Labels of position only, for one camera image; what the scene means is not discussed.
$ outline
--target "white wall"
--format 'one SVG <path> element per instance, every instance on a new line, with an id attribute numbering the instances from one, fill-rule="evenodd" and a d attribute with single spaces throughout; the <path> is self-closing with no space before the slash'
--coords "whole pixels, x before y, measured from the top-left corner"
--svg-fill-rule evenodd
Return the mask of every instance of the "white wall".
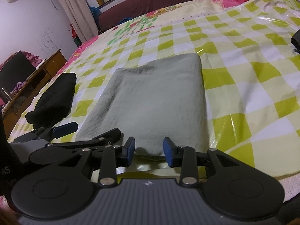
<path id="1" fill-rule="evenodd" d="M 57 0 L 0 0 L 0 14 L 0 64 L 20 50 L 45 59 L 61 48 L 68 60 L 77 49 Z"/>

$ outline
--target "maroon cushion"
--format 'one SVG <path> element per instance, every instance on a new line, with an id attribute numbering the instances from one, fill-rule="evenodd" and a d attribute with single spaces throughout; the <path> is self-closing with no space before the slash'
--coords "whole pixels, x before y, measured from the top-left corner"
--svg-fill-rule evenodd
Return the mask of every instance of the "maroon cushion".
<path id="1" fill-rule="evenodd" d="M 190 0 L 125 0 L 99 15 L 101 29 L 116 26 L 124 18 L 136 18 L 160 8 Z"/>

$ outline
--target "bed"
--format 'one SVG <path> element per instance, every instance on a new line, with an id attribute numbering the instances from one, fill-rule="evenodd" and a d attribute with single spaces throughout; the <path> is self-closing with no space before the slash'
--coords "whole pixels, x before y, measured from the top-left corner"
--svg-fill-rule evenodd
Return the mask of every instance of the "bed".
<path id="1" fill-rule="evenodd" d="M 278 178 L 290 200 L 300 192 L 300 55 L 291 44 L 299 27 L 298 0 L 196 0 L 137 17 L 84 43 L 59 72 L 76 73 L 77 83 L 71 112 L 58 125 L 74 121 L 80 128 L 117 68 L 196 52 L 205 87 L 205 148 Z M 54 80 L 9 141 L 32 129 L 24 116 Z M 118 173 L 179 175 L 165 161 L 143 157 Z M 203 169 L 199 173 L 204 178 Z"/>

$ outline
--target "drawer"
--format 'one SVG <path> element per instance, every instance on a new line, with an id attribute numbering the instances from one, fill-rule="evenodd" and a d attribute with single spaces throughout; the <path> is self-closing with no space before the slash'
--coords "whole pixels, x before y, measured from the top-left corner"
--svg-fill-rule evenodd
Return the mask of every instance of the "drawer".
<path id="1" fill-rule="evenodd" d="M 57 52 L 53 57 L 51 57 L 48 62 L 44 65 L 44 68 L 47 70 L 47 72 L 51 75 L 51 77 L 54 77 L 67 62 L 65 57 L 61 54 L 61 52 Z"/>

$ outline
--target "yellow-green checkered sheet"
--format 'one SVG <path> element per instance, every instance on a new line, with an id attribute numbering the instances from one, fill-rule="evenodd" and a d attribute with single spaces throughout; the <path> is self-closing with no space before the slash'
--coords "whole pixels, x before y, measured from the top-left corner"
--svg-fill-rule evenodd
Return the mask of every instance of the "yellow-green checkered sheet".
<path id="1" fill-rule="evenodd" d="M 298 172 L 300 55 L 291 37 L 300 27 L 299 11 L 298 0 L 251 0 L 214 16 L 120 35 L 68 67 L 67 73 L 77 75 L 76 92 L 69 116 L 58 125 L 75 121 L 81 127 L 117 68 L 196 52 L 203 68 L 207 147 L 273 176 Z M 50 84 L 22 114 L 10 141 L 32 130 L 24 115 Z M 75 136 L 55 142 L 74 141 Z"/>

